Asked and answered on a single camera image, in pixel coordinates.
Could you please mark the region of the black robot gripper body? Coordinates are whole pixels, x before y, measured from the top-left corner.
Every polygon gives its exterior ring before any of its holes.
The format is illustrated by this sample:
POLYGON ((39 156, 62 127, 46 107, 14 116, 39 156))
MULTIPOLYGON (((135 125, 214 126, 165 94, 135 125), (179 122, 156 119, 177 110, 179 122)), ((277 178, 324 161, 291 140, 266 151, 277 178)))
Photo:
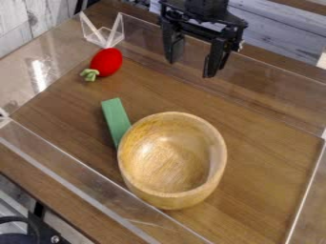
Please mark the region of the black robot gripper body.
POLYGON ((175 20, 187 22, 194 19, 198 23, 210 22, 226 27, 221 34, 231 40, 231 49, 241 51, 242 35, 249 23, 229 11, 230 0, 159 0, 162 14, 169 14, 175 20))

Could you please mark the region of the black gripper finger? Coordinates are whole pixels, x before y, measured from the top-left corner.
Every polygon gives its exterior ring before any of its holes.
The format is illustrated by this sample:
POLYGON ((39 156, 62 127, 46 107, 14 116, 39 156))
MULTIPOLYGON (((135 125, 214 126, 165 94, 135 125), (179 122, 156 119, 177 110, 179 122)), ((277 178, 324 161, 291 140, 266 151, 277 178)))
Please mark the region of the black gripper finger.
POLYGON ((214 77, 218 70, 225 68, 230 54, 231 47, 229 40, 225 38, 215 38, 211 41, 210 53, 205 58, 203 78, 214 77))
POLYGON ((183 54, 185 36, 179 25, 162 20, 163 48, 167 61, 174 64, 183 54))

